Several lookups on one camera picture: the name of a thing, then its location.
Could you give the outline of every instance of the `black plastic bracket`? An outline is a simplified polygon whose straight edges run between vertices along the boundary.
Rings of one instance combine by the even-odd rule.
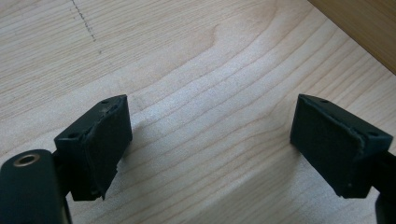
[[[388,153],[392,138],[327,100],[298,97],[290,142],[339,196],[365,198],[374,186],[384,202],[396,204],[396,160]]]
[[[0,223],[71,223],[65,196],[102,196],[132,141],[126,95],[99,102],[54,139],[57,150],[23,152],[0,171]]]

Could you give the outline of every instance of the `wooden surface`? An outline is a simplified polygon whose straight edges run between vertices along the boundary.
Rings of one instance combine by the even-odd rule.
[[[396,75],[395,0],[309,0]]]
[[[128,94],[134,141],[75,223],[375,223],[377,192],[338,198],[290,125],[302,92],[396,135],[396,77],[307,1],[0,8],[1,163]]]

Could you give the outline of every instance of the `screw hole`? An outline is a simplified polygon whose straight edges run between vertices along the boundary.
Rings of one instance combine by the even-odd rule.
[[[375,132],[368,132],[368,134],[370,134],[371,136],[378,136],[378,133]]]
[[[76,138],[78,137],[78,133],[70,133],[69,135],[67,135],[69,138]]]
[[[19,159],[14,161],[14,166],[16,167],[22,167],[22,166],[27,166],[30,165],[40,159],[40,156],[38,154],[29,154],[20,157]]]

